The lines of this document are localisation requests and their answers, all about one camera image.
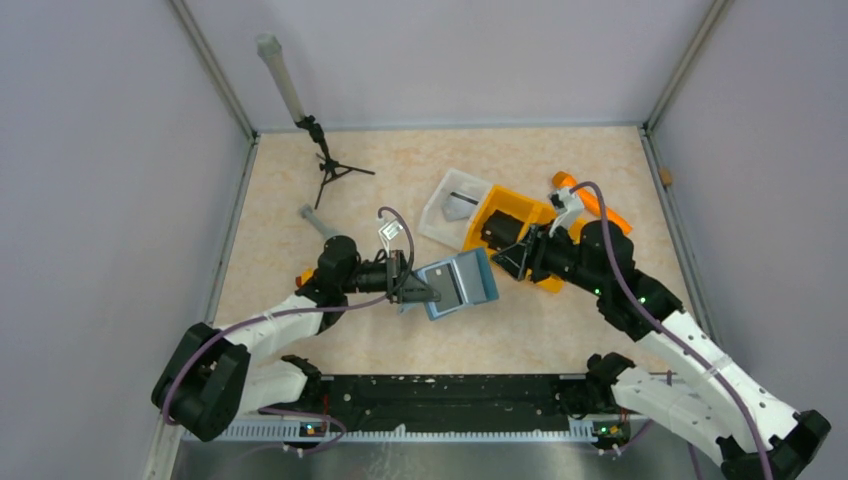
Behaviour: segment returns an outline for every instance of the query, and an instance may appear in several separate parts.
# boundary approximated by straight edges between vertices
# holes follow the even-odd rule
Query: clear plastic container
[[[451,168],[424,207],[418,232],[461,251],[491,189],[492,183]]]

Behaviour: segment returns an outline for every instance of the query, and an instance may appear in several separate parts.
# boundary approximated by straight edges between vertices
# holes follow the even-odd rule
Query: gray wall
[[[729,353],[848,443],[848,3],[736,2],[658,134]]]
[[[2,2],[0,478],[138,478],[245,154],[164,0]]]
[[[294,128],[256,34],[331,128],[640,122],[710,0],[189,0],[260,130]]]

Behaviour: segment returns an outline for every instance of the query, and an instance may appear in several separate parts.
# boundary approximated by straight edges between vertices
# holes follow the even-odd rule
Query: white tube on tripod
[[[286,108],[289,109],[289,114],[295,123],[306,118],[303,113],[303,106],[300,105],[300,99],[297,98],[297,91],[294,89],[294,84],[289,76],[289,71],[286,69],[286,64],[283,62],[283,48],[277,37],[270,33],[261,33],[256,37],[256,53],[268,66],[268,71],[274,77],[274,83],[277,84],[277,90],[283,96],[283,101],[286,102]]]

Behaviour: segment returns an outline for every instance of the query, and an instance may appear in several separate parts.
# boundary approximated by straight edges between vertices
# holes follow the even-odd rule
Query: wooden tabletop
[[[381,247],[377,208],[394,207],[414,230],[451,167],[541,200],[551,176],[564,170],[601,186],[609,206],[633,226],[638,268],[689,306],[635,127],[339,132],[327,139],[338,161],[377,172],[330,184],[317,211],[356,240],[363,258]],[[305,133],[262,135],[216,325],[276,305],[295,289],[295,277],[315,266],[323,239],[297,210],[315,202],[322,176],[316,151]],[[396,242],[394,248],[406,248]],[[421,235],[415,242],[418,266],[456,253]],[[384,303],[346,313],[329,330],[281,353],[336,374],[580,373],[591,354],[610,351],[650,371],[665,370],[660,359],[607,325],[593,295],[570,285],[551,294],[500,271],[495,279],[496,302],[434,322],[423,308],[398,315],[396,305]],[[352,295],[350,303],[369,298]]]

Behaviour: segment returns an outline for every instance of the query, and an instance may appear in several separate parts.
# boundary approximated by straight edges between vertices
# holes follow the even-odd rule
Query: gray panel
[[[686,444],[654,426],[620,459],[587,453],[586,445],[342,444],[299,460],[296,455],[250,442],[182,442],[172,480],[660,480],[694,478]],[[704,480],[723,478],[699,456]]]
[[[138,478],[245,155],[164,1],[2,2],[0,478]]]
[[[188,1],[262,131],[294,128],[263,31],[330,128],[641,122],[710,3]]]
[[[657,132],[729,353],[848,442],[848,3],[736,2]]]

